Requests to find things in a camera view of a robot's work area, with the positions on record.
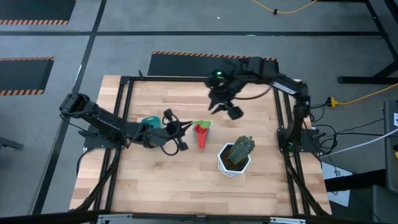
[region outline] wooden tabletop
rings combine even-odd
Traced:
[[[110,112],[113,112],[119,80],[120,76],[105,76],[99,91],[97,103]],[[248,85],[239,96],[258,95],[266,88],[264,85]],[[200,82],[134,82],[128,121],[141,121],[152,115],[161,118],[164,110],[172,108],[181,121],[210,120],[210,134],[206,139],[206,149],[201,150],[190,128],[183,137],[189,150],[172,157],[159,148],[145,149],[136,144],[123,149],[112,212],[292,214],[284,160],[278,150],[278,121],[273,91],[256,100],[234,101],[244,111],[244,116],[235,121],[230,120],[225,112],[211,115],[207,110],[210,102],[207,94],[207,87]],[[218,170],[217,154],[226,142],[235,142],[242,135],[252,136],[256,147],[245,173],[230,178]],[[170,141],[165,150],[173,152],[175,144]],[[322,208],[330,212],[319,161],[312,154],[300,155],[307,188]],[[103,156],[104,149],[96,149],[83,158],[70,208],[79,206],[96,185]],[[106,192],[104,190],[101,208],[104,207]],[[299,210],[303,212],[297,186],[296,195]]]

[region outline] concrete floor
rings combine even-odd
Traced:
[[[88,31],[93,27],[100,2],[76,2],[67,26],[0,26],[0,31]],[[294,10],[307,3],[303,0],[261,2],[281,11]],[[382,1],[372,1],[372,4],[398,49],[398,25]],[[317,2],[296,14],[274,16],[243,0],[109,0],[99,30],[375,31],[377,28],[361,3]],[[0,217],[29,213],[60,126],[58,107],[72,89],[87,41],[88,36],[0,36],[0,57],[55,57],[45,94],[0,98],[0,136],[25,144],[21,151],[0,150]],[[95,39],[80,92],[95,101],[103,75],[137,75],[139,69],[145,74],[154,50],[278,58],[281,72],[308,83],[313,104],[324,102],[328,96],[348,101],[385,88],[339,85],[336,77],[371,76],[392,62],[383,39],[375,37],[107,36]],[[397,94],[398,89],[392,89],[350,106],[327,108],[317,124],[330,124],[342,130],[382,118],[383,101],[396,100]],[[84,122],[73,122],[87,126]],[[383,133],[382,122],[360,131]],[[372,138],[341,136],[336,150]],[[76,179],[76,161],[82,147],[83,138],[75,128],[68,128],[44,213],[68,210]],[[332,159],[337,166],[353,172],[380,169],[384,167],[384,144],[377,142],[337,154]]]

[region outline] white pot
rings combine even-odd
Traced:
[[[223,151],[225,150],[225,148],[227,148],[227,146],[233,146],[233,145],[234,145],[234,143],[230,143],[230,142],[226,143],[225,146],[220,151],[220,153],[218,153],[218,169],[223,174],[227,175],[228,177],[234,177],[236,175],[243,174],[243,172],[246,170],[246,168],[248,168],[248,165],[251,161],[250,156],[248,156],[248,162],[244,165],[244,167],[241,171],[228,170],[227,168],[225,168],[223,161],[221,160],[221,153],[223,153]]]

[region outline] orange and black hazard tape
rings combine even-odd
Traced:
[[[164,52],[164,51],[155,51],[155,52],[153,52],[152,54],[181,55],[181,56],[197,56],[197,57],[220,57],[220,58],[236,58],[236,59],[251,58],[251,57],[249,57],[249,56],[219,55],[219,54],[199,54],[199,53],[182,53],[182,52]],[[265,57],[264,60],[276,61],[276,58],[268,58],[268,57]]]
[[[54,60],[54,57],[0,58],[0,61],[13,61],[13,60]]]
[[[67,25],[64,20],[0,20],[0,25]]]
[[[44,90],[1,90],[0,96],[41,95]]]

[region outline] green object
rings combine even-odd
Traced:
[[[200,121],[194,121],[193,124],[199,124],[200,127],[202,127],[202,128],[209,128],[211,121],[200,120]]]
[[[150,116],[148,118],[144,118],[141,122],[144,124],[150,124],[154,128],[162,128],[162,123],[160,122],[160,118],[158,116]]]
[[[254,146],[254,140],[251,136],[240,136],[234,143],[234,146],[231,149],[231,154],[227,159],[234,165],[237,165],[248,157],[250,152],[253,151]]]

